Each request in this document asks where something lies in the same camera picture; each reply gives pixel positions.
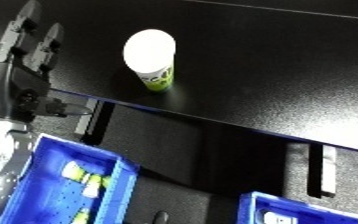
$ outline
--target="black tabletop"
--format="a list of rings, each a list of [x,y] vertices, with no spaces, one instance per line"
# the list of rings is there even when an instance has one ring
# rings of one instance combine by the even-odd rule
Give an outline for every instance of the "black tabletop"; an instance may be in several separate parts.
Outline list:
[[[0,0],[0,36],[24,3]],[[39,37],[55,21],[66,28],[56,89],[358,149],[358,19],[187,1],[41,3]],[[122,59],[147,28],[177,42],[165,94]]]

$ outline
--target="white cup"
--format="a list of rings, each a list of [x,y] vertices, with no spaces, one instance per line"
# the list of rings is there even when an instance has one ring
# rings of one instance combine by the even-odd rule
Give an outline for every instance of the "white cup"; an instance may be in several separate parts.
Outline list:
[[[173,83],[175,40],[164,31],[148,29],[131,36],[124,60],[151,91],[165,91]]]

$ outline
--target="blue plastic tray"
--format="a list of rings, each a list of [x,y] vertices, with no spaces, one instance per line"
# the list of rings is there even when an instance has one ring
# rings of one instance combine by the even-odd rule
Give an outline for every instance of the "blue plastic tray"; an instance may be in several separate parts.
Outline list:
[[[358,215],[268,194],[241,196],[237,224],[358,224]]]
[[[61,175],[70,161],[88,172],[111,175],[98,198],[82,196],[84,185]],[[89,223],[122,223],[138,169],[115,153],[41,135],[0,224],[68,224],[81,208],[92,211]]]

